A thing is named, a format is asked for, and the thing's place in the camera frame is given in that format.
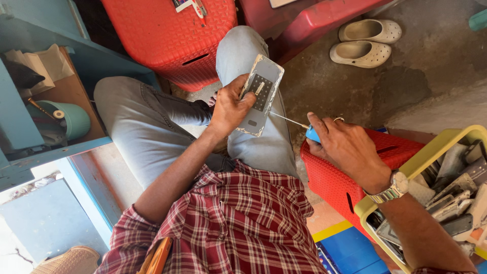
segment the blue screwdriver handle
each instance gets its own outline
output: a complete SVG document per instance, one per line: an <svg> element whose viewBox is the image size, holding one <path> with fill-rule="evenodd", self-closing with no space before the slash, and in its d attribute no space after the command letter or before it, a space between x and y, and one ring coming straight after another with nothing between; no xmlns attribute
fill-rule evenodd
<svg viewBox="0 0 487 274"><path fill-rule="evenodd" d="M318 134L316 133L315 129L311 125L309 125L309 129L306 130L306 137L308 137L309 139L315 142L321 143Z"/></svg>

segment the screwdriver on stool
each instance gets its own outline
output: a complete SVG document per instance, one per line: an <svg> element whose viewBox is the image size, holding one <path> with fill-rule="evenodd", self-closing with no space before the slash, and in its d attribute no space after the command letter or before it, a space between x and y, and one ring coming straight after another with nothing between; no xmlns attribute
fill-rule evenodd
<svg viewBox="0 0 487 274"><path fill-rule="evenodd" d="M286 119L286 120L288 120L288 121L291 121L291 122L293 122L293 123L296 123L296 124L298 124L298 125L302 126L303 128L305 128L305 129L306 129L306 137L307 137L307 138L309 138L309 139L311 139L311 140L313 140L313 141L315 141L315 142L320 143L320 140L319 140L318 134L316 133L315 129L314 129L314 128L313 128L311 125L307 126L307 125L305 125L305 124L298 123L298 122L296 122L296 121L293 121L293 120L291 120L291 119L288 119L288 118L286 118L286 117L284 117L284 116L281 116L281 115L279 115L279 114L273 113L272 111L269 111L269 112L270 112L270 113L272 113L272 114L274 114L274 115L276 115L276 116L279 116L279 117L281 117L281 118L284 118L284 119Z"/></svg>

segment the red plastic stool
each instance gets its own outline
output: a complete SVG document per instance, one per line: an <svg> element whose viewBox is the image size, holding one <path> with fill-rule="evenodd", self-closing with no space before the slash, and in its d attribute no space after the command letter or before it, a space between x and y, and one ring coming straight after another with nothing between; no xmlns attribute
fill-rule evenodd
<svg viewBox="0 0 487 274"><path fill-rule="evenodd" d="M374 141L379 157L391 169L399 168L424 147L424 144L382 132L370 129L365 129L365 132ZM306 165L311 191L375 242L360 225L360 218L353 211L354 206L365 197L362 188L330 162L311 155L306 141L301 145L301 158Z"/></svg>
<svg viewBox="0 0 487 274"><path fill-rule="evenodd" d="M237 23L234 1L203 0L202 27L193 7L176 13L171 0L102 0L127 53L186 91L218 80L216 49Z"/></svg>

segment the white shoe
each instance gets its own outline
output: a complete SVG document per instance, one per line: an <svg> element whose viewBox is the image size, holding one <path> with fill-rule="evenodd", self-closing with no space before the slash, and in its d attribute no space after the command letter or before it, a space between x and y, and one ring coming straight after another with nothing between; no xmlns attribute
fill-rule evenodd
<svg viewBox="0 0 487 274"><path fill-rule="evenodd" d="M401 27L391 20L365 19L343 25L338 37L340 41L367 40L384 44L392 44L402 35Z"/></svg>
<svg viewBox="0 0 487 274"><path fill-rule="evenodd" d="M375 68L391 56L391 47L370 41L353 41L336 44L330 50L335 63L361 68Z"/></svg>

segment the light blue jeans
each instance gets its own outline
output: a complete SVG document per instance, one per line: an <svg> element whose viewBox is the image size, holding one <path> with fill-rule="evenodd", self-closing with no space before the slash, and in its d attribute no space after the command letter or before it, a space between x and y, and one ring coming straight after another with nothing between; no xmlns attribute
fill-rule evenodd
<svg viewBox="0 0 487 274"><path fill-rule="evenodd" d="M220 41L218 77L225 86L250 72L257 54L268 56L267 45L252 28L238 26ZM146 189L196 139L180 125L208 125L206 102L188 102L156 91L129 77L98 82L94 99L108 134L143 189ZM272 112L285 115L281 94ZM211 154L206 165L215 172L232 171L232 159L250 167L298 177L289 130L284 119L269 115L261 137L234 131L228 138L230 157Z"/></svg>

